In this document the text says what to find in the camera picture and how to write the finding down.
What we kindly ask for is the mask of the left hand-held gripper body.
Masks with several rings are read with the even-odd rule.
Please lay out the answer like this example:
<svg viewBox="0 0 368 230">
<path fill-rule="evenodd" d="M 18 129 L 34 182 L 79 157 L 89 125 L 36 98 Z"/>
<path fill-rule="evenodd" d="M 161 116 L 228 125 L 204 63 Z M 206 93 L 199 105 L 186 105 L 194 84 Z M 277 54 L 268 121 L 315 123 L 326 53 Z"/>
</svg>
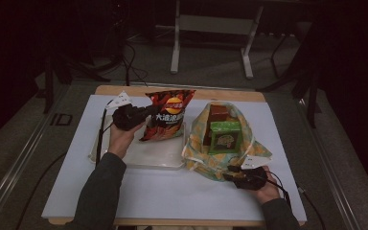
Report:
<svg viewBox="0 0 368 230">
<path fill-rule="evenodd" d="M 142 107 L 133 106 L 132 99 L 125 91 L 111 100 L 105 108 L 115 109 L 112 115 L 112 121 L 117 128 L 122 130 L 130 130 L 143 123 L 144 121 L 140 121 L 139 116 L 140 114 L 148 113 L 141 111 Z"/>
</svg>

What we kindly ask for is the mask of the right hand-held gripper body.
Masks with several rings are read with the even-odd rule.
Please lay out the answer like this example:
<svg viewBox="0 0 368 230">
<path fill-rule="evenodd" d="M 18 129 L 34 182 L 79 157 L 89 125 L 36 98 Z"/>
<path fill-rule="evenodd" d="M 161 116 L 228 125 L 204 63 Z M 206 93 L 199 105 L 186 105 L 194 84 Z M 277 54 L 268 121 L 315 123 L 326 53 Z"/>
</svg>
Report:
<svg viewBox="0 0 368 230">
<path fill-rule="evenodd" d="M 238 189 L 260 190 L 267 181 L 267 176 L 263 166 L 268 163 L 267 157 L 246 156 L 240 165 L 241 172 L 235 172 L 237 181 L 235 185 Z"/>
</svg>

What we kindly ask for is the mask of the orange print drawstring bag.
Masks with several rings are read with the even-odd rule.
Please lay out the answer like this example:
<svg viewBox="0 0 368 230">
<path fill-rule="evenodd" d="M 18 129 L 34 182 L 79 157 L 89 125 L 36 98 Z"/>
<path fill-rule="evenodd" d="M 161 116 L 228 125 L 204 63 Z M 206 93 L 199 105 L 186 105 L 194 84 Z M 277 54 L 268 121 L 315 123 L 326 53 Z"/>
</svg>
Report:
<svg viewBox="0 0 368 230">
<path fill-rule="evenodd" d="M 242 138 L 239 152 L 210 154 L 210 146 L 203 145 L 210 106 L 212 104 L 227 106 L 234 121 L 238 121 L 241 124 Z M 240 166 L 246 156 L 262 156 L 270 160 L 272 153 L 258 142 L 248 121 L 234 104 L 211 102 L 206 104 L 204 109 L 193 121 L 189 139 L 182 151 L 182 156 L 185 159 L 186 167 L 190 171 L 196 171 L 212 180 L 223 181 L 222 174 L 229 173 L 227 166 Z"/>
</svg>

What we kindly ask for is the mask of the red black chips bag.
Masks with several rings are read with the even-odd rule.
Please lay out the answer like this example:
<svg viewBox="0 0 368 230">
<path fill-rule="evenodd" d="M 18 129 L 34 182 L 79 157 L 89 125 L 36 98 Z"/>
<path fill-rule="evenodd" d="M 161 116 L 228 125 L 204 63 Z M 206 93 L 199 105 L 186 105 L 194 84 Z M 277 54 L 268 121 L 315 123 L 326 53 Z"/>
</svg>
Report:
<svg viewBox="0 0 368 230">
<path fill-rule="evenodd" d="M 150 117 L 141 141 L 161 141 L 180 136 L 186 107 L 194 95 L 195 91 L 191 89 L 147 93 L 157 110 Z"/>
</svg>

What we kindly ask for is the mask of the green snack box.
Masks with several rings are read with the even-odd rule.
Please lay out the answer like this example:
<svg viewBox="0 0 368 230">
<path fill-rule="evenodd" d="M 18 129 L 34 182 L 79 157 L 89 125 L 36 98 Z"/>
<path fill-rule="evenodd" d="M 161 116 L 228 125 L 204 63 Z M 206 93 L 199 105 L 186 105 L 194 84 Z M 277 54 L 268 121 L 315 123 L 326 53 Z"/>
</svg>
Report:
<svg viewBox="0 0 368 230">
<path fill-rule="evenodd" d="M 238 121 L 212 122 L 210 124 L 210 154 L 240 151 L 242 127 Z"/>
</svg>

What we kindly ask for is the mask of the white plastic tray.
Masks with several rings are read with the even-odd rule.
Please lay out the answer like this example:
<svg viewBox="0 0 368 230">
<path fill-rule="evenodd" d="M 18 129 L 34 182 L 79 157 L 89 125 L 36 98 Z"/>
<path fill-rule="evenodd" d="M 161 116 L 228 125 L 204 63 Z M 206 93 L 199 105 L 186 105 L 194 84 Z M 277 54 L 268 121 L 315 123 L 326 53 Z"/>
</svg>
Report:
<svg viewBox="0 0 368 230">
<path fill-rule="evenodd" d="M 134 134 L 123 161 L 133 168 L 178 170 L 184 165 L 181 152 L 185 146 L 186 134 L 166 140 L 140 141 L 146 127 Z"/>
</svg>

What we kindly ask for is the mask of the brown snack packet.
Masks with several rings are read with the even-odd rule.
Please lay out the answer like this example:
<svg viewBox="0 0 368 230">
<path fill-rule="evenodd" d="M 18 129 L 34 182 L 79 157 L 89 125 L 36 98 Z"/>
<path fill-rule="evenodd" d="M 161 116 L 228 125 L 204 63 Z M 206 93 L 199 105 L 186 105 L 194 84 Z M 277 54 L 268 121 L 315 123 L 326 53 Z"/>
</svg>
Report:
<svg viewBox="0 0 368 230">
<path fill-rule="evenodd" d="M 211 123 L 213 122 L 233 122 L 233 121 L 234 121 L 234 118 L 230 115 L 229 109 L 227 106 L 212 104 L 210 106 L 203 145 L 210 146 L 212 144 Z"/>
</svg>

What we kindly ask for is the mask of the person's right hand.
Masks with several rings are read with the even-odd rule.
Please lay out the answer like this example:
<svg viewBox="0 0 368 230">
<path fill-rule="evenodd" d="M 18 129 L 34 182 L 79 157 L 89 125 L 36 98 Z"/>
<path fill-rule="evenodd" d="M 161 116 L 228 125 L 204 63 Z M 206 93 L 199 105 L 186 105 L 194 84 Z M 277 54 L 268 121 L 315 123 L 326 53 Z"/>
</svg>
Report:
<svg viewBox="0 0 368 230">
<path fill-rule="evenodd" d="M 271 175 L 268 166 L 263 166 L 268 181 L 258 191 L 252 191 L 251 194 L 257 198 L 261 204 L 280 197 L 276 179 Z"/>
</svg>

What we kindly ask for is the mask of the person's left hand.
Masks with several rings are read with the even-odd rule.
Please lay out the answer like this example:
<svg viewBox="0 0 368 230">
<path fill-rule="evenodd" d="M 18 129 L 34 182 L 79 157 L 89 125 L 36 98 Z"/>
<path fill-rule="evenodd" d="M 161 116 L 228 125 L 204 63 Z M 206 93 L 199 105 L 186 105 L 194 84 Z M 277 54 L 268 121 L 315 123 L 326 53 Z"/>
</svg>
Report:
<svg viewBox="0 0 368 230">
<path fill-rule="evenodd" d="M 141 123 L 130 130 L 122 130 L 117 128 L 115 125 L 112 125 L 110 128 L 109 146 L 107 151 L 123 159 L 127 154 L 128 147 L 134 139 L 135 132 L 143 125 L 144 124 Z"/>
</svg>

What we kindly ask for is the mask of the black metal stand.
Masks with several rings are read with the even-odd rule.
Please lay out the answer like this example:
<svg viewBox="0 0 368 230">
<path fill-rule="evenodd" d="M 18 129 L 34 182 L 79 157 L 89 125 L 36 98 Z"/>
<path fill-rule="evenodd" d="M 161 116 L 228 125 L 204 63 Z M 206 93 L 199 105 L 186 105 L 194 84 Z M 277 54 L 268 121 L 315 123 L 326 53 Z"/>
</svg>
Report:
<svg viewBox="0 0 368 230">
<path fill-rule="evenodd" d="M 89 79 L 108 82 L 108 79 L 97 75 L 93 70 L 60 52 L 49 51 L 44 66 L 45 87 L 41 90 L 45 99 L 44 114 L 47 114 L 54 104 L 54 77 L 57 77 L 60 83 L 70 84 L 73 80 L 70 69 L 76 69 Z"/>
<path fill-rule="evenodd" d="M 316 128 L 314 113 L 316 95 L 321 70 L 322 39 L 315 22 L 296 22 L 291 31 L 300 42 L 300 46 L 288 69 L 274 83 L 258 88 L 258 92 L 270 92 L 291 81 L 296 81 L 291 90 L 294 99 L 302 101 L 309 93 L 307 101 L 307 120 L 312 128 Z"/>
</svg>

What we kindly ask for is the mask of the metal floor rail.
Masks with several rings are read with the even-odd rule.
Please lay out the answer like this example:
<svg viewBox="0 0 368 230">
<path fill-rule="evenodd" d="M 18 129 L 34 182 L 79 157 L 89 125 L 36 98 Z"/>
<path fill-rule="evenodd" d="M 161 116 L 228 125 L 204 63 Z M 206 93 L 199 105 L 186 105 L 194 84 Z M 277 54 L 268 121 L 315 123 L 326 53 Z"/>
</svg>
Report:
<svg viewBox="0 0 368 230">
<path fill-rule="evenodd" d="M 29 159 L 32 157 L 36 146 L 39 144 L 40 139 L 47 129 L 49 122 L 55 115 L 55 111 L 58 108 L 61 100 L 64 95 L 67 93 L 69 89 L 68 85 L 61 85 L 58 90 L 55 92 L 54 102 L 49 108 L 47 113 L 43 114 L 43 117 L 40 119 L 34 131 L 32 132 L 30 138 L 22 148 L 22 151 L 19 152 L 6 174 L 2 178 L 0 182 L 0 211 L 5 205 L 8 197 L 10 196 L 12 189 L 16 185 L 20 175 L 24 171 Z"/>
<path fill-rule="evenodd" d="M 308 121 L 306 115 L 306 112 L 308 111 L 307 108 L 308 104 L 303 99 L 297 99 L 294 102 L 296 103 L 297 109 L 305 123 L 305 126 L 308 128 L 309 137 L 312 139 L 315 149 L 319 154 L 323 174 L 327 179 L 331 193 L 333 194 L 333 198 L 343 218 L 345 226 L 347 227 L 348 230 L 361 230 L 357 218 L 353 213 L 351 205 L 347 197 L 345 196 L 343 188 L 341 187 L 341 184 L 335 174 L 332 162 L 330 161 L 324 143 L 321 140 L 317 129 L 313 128 L 311 126 L 311 123 Z"/>
</svg>

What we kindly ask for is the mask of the white metal stand frame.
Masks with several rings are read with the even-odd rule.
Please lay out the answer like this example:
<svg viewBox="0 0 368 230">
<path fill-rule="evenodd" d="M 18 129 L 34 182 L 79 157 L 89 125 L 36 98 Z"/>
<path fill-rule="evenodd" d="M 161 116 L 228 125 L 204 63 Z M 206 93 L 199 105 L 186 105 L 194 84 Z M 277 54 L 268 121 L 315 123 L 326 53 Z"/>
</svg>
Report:
<svg viewBox="0 0 368 230">
<path fill-rule="evenodd" d="M 180 32 L 194 31 L 204 33 L 246 35 L 247 43 L 241 48 L 242 67 L 245 77 L 249 80 L 254 78 L 252 64 L 250 61 L 250 50 L 257 35 L 264 6 L 257 7 L 253 19 L 238 19 L 213 16 L 201 16 L 182 14 L 180 12 L 180 0 L 175 0 L 174 13 L 174 42 L 172 48 L 172 63 L 170 72 L 177 74 L 180 58 Z"/>
</svg>

